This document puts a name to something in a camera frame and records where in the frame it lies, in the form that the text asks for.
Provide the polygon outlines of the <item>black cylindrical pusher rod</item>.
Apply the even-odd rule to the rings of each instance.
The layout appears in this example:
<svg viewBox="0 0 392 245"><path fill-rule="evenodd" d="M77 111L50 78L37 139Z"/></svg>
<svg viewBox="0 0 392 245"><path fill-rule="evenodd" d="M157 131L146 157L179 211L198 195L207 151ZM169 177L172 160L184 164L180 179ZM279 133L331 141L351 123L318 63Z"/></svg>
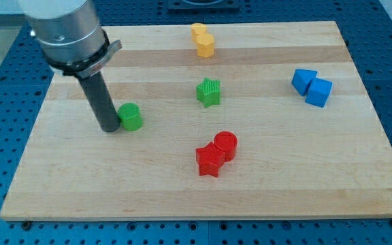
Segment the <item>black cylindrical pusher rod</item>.
<svg viewBox="0 0 392 245"><path fill-rule="evenodd" d="M108 133L116 131L120 127L120 118L101 72L78 81L101 129Z"/></svg>

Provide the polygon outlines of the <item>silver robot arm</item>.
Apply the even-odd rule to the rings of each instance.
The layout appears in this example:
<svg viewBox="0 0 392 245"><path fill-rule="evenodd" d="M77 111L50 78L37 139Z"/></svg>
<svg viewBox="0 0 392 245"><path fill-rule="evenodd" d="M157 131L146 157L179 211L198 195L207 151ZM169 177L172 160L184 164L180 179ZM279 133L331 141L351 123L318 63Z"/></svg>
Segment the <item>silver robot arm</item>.
<svg viewBox="0 0 392 245"><path fill-rule="evenodd" d="M101 70L122 48L103 30L91 0L18 0L51 70L75 77L101 129L113 132L120 119Z"/></svg>

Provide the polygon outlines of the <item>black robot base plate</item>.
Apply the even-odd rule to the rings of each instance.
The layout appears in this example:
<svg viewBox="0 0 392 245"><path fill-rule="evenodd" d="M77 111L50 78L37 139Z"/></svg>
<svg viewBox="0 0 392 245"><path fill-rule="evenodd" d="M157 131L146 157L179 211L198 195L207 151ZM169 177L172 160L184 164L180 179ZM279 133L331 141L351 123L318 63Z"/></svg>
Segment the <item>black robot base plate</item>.
<svg viewBox="0 0 392 245"><path fill-rule="evenodd" d="M166 0L168 10L238 10L240 0Z"/></svg>

